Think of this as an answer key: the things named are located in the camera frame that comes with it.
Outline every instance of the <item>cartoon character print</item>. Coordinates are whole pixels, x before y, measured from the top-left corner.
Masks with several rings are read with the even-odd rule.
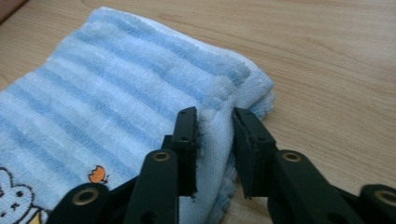
[[[105,168],[103,168],[100,165],[96,165],[96,168],[94,170],[91,170],[91,173],[88,175],[88,178],[90,179],[91,183],[106,184],[108,176],[106,176]]]
[[[13,185],[12,179],[12,174],[0,167],[0,223],[45,223],[48,214],[44,209],[33,205],[35,195],[32,188],[23,184]]]

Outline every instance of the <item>orange butterfly print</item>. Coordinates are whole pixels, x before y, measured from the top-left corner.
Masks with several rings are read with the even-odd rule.
[[[88,175],[88,178],[90,179],[91,183],[106,184],[108,176],[106,176],[105,168],[100,165],[96,165],[96,168],[92,170],[92,172]]]

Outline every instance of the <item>table surface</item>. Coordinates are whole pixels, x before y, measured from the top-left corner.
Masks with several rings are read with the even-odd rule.
[[[396,3],[391,0],[30,0],[0,26],[0,90],[97,7],[151,18],[246,55],[275,82],[263,123],[335,186],[396,188]],[[223,223],[271,223],[238,184]]]

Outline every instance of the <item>light blue stripe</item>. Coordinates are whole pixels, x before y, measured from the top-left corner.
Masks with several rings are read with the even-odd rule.
[[[93,12],[88,18],[88,22],[96,21],[109,22],[117,26],[128,35],[155,43],[158,46],[169,49],[178,57],[188,61],[215,76],[226,76],[235,86],[244,82],[250,74],[250,70],[242,62],[230,56],[219,56],[208,51],[197,48],[191,42],[179,37],[163,34],[138,18],[132,18],[120,13]]]
[[[46,117],[47,119],[52,120],[56,123],[60,128],[62,128],[67,134],[73,137],[76,141],[80,142],[85,148],[90,150],[92,153],[97,154],[107,160],[109,163],[113,164],[120,170],[123,174],[135,174],[135,171],[130,167],[124,165],[120,162],[109,150],[103,148],[100,144],[96,143],[93,139],[91,139],[87,134],[81,131],[78,127],[76,127],[69,120],[59,115],[53,108],[42,104],[36,98],[34,98],[30,93],[24,91],[17,85],[11,85],[8,87],[7,91],[14,95],[17,98],[22,99],[26,104],[28,104],[36,113]]]
[[[41,102],[51,101],[51,104],[56,106],[55,110],[61,116],[64,116],[66,119],[70,120],[73,124],[80,128],[82,132],[90,136],[96,143],[108,148],[117,157],[117,159],[120,160],[120,162],[127,164],[127,166],[130,166],[135,171],[140,169],[140,165],[136,165],[135,162],[131,162],[131,158],[138,154],[139,151],[148,151],[149,148],[138,144],[131,134],[126,134],[124,130],[121,130],[118,126],[115,126],[114,122],[110,122],[111,124],[107,126],[107,128],[102,129],[102,124],[108,122],[108,119],[98,114],[94,108],[77,100],[68,92],[57,88],[53,85],[53,83],[39,77],[36,73],[30,74],[28,77],[19,80],[19,85],[23,86],[26,90],[29,90],[29,92]],[[49,95],[48,91],[45,90],[51,89],[52,92],[51,95]],[[62,135],[58,136],[61,142],[74,142],[74,140],[71,139],[68,134],[65,134],[64,131],[60,130],[59,127],[57,129],[62,132]],[[129,144],[121,144],[122,141],[125,141],[124,138],[127,138],[126,141],[128,141]],[[131,141],[135,142],[133,150],[131,150]],[[78,157],[80,161],[88,163],[89,166],[92,166],[91,161],[97,160],[101,161],[101,165],[111,165],[108,164],[104,158],[100,158],[98,155],[92,154],[88,150],[84,150],[84,154],[79,153],[78,156],[75,156]]]
[[[15,85],[11,85],[8,89],[12,90],[15,88]],[[67,166],[64,165],[63,162],[59,161],[57,158],[54,158],[52,155],[48,153],[46,149],[40,146],[34,140],[31,140],[18,130],[17,127],[9,123],[3,116],[0,115],[0,130],[5,132],[9,138],[18,143],[21,147],[26,148],[26,153],[29,153],[31,156],[38,157],[43,163],[45,163],[51,170],[61,170],[63,175],[62,179],[69,184],[81,182],[82,179],[72,172]]]
[[[57,63],[46,63],[45,68],[51,73],[57,74],[62,80],[70,83],[74,87],[78,88],[81,91],[85,91],[90,96],[94,97],[97,100],[100,100],[103,104],[107,105],[113,112],[122,117],[123,119],[128,120],[135,127],[143,130],[145,133],[148,133],[153,138],[155,138],[159,143],[163,139],[163,135],[166,133],[171,133],[173,130],[174,120],[165,119],[163,116],[158,114],[158,112],[150,109],[146,104],[142,103],[139,100],[136,100],[132,95],[127,92],[119,89],[118,87],[110,84],[109,82],[98,78],[95,74],[92,74],[89,71],[86,71],[85,68],[82,68],[79,65],[73,64],[69,61],[58,58]],[[78,104],[79,108],[75,108],[80,111],[81,107],[89,107],[90,110],[94,110],[90,105],[77,100],[69,92],[66,92],[62,88],[58,88],[52,82],[40,77],[38,74],[35,74],[34,79],[30,78],[36,85],[42,86],[42,90],[46,90],[47,88],[53,88],[53,92],[57,92],[57,94],[61,94],[59,100],[66,101],[65,103],[70,105]],[[152,83],[150,78],[146,80],[148,83]],[[172,102],[170,99],[166,99],[162,94],[152,94],[152,95],[161,95],[163,102]],[[172,111],[178,111],[180,108],[186,107],[183,102],[191,102],[193,99],[187,97],[185,94],[180,95],[180,101],[174,102],[173,104],[168,104],[169,109]],[[94,112],[95,117],[99,116],[98,120],[92,121],[94,123],[98,123],[98,127],[101,126],[100,123],[103,122],[103,115],[101,113]],[[125,135],[125,131],[119,127],[119,125],[111,122],[111,125],[108,129],[104,130],[104,132],[123,132],[122,135]],[[146,146],[140,145],[141,149],[147,148]]]
[[[223,107],[223,104],[224,104],[224,102],[221,101],[219,98],[213,97],[213,98],[208,98],[205,101],[203,101],[202,107],[219,111]]]
[[[163,116],[165,119],[168,120],[176,120],[177,113],[175,111],[171,111],[168,107],[158,100],[150,97],[149,95],[145,94],[141,90],[139,90],[136,86],[131,83],[131,80],[127,80],[121,77],[118,77],[117,74],[112,73],[111,71],[104,71],[106,70],[104,63],[92,63],[87,58],[83,58],[79,55],[75,55],[69,53],[67,50],[57,50],[52,54],[55,57],[62,57],[71,63],[75,63],[81,66],[84,66],[87,70],[91,73],[99,76],[100,78],[108,81],[109,83],[119,87],[120,89],[126,91],[128,94],[132,95],[135,99],[141,101],[152,110],[156,111],[158,114]]]
[[[110,108],[108,108],[107,105],[103,104],[101,101],[97,100],[96,98],[90,96],[85,91],[81,91],[71,83],[59,77],[57,74],[52,73],[50,70],[44,67],[40,67],[36,70],[36,73],[39,76],[50,81],[57,87],[72,94],[76,99],[79,99],[81,102],[95,108],[99,113],[103,114],[107,119],[115,122],[118,125],[118,127],[120,127],[125,132],[133,136],[136,139],[136,141],[143,143],[148,148],[155,148],[161,144],[161,142],[158,142],[157,139],[152,137],[150,134],[145,133],[143,130],[140,130],[139,128],[135,127],[129,120],[122,118],[119,114],[112,111]]]
[[[199,102],[201,102],[205,97],[205,94],[199,89],[197,89],[197,87],[187,82],[182,82],[180,78],[175,78],[177,75],[174,74],[174,71],[172,69],[166,69],[166,64],[158,64],[158,62],[156,62],[154,57],[150,58],[145,55],[138,55],[127,49],[120,49],[117,46],[112,45],[110,39],[107,39],[106,41],[100,38],[93,39],[91,36],[84,35],[83,33],[78,33],[78,32],[73,33],[72,36],[79,41],[82,41],[87,44],[92,44],[96,47],[103,48],[109,52],[116,54],[118,57],[120,57],[121,59],[127,62],[137,64],[140,67],[143,67],[149,71],[156,73],[159,77],[161,77],[163,81],[168,83],[170,86],[178,90],[181,90],[182,92],[188,94],[189,96],[191,96],[192,98],[194,98]],[[88,61],[89,59],[70,54],[68,53],[68,51],[69,50],[59,49],[53,52],[53,55],[63,57],[66,60],[69,60],[73,63],[83,65],[88,69],[90,69],[90,71],[94,72],[95,74],[100,74],[98,72],[105,71],[104,70],[106,69],[105,67],[100,67],[92,62],[89,62]],[[135,91],[137,91],[137,88],[133,87],[130,84],[130,82],[122,80],[121,78],[117,78],[114,76],[103,76],[102,78],[106,78],[106,80],[112,82],[114,85],[120,85],[120,87],[123,88],[124,90],[129,90],[129,88],[132,87]]]
[[[4,116],[4,119],[7,119],[10,124],[15,124],[16,128],[18,129],[18,124],[21,124],[20,121],[26,119],[26,117],[24,116],[24,114],[26,114],[26,111],[22,108],[20,108],[20,110],[14,109],[15,106],[12,106],[10,108],[7,105],[7,102],[9,105],[12,105],[12,103],[15,104],[15,102],[11,103],[10,101],[5,101],[5,104],[2,104],[2,102],[0,102],[0,107],[8,111],[8,113],[6,113],[6,115],[8,116]],[[79,159],[70,154],[67,150],[64,150],[64,147],[62,145],[52,140],[51,136],[42,132],[42,130],[33,123],[29,125],[29,137],[35,140],[44,139],[45,141],[40,141],[40,146],[42,146],[46,151],[55,151],[57,154],[57,158],[62,158],[64,161],[71,161],[71,163],[73,163],[75,167],[78,167],[78,169],[86,168],[87,170],[89,170],[91,168],[87,167],[84,163],[82,163]],[[35,157],[38,161],[42,160],[42,158],[39,156]]]

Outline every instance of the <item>towel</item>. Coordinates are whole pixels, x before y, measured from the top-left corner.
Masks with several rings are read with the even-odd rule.
[[[262,118],[272,88],[240,54],[98,8],[0,93],[0,223],[45,223],[70,189],[114,189],[137,176],[190,106],[198,111],[198,192],[180,198],[180,223],[220,222],[235,189],[232,110]]]

